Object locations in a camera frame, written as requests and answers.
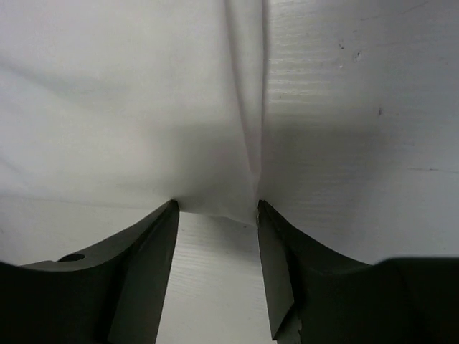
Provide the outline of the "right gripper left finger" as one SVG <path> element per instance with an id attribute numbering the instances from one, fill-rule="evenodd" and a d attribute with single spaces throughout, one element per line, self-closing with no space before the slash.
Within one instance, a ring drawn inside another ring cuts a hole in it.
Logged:
<path id="1" fill-rule="evenodd" d="M 57 261 L 1 264 L 3 343 L 155 343 L 179 225 L 171 200 Z"/>

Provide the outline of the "white cartoon print t shirt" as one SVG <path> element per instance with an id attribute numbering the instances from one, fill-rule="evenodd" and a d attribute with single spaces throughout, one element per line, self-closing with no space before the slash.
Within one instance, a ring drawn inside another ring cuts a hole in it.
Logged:
<path id="1" fill-rule="evenodd" d="M 3 1 L 1 192 L 255 220 L 263 1 Z"/>

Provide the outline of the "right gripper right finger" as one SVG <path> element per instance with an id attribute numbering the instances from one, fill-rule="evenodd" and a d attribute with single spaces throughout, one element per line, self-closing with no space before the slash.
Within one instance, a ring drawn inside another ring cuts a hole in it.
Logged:
<path id="1" fill-rule="evenodd" d="M 257 233 L 276 343 L 456 343 L 458 259 L 365 264 L 290 224 L 268 202 Z"/>

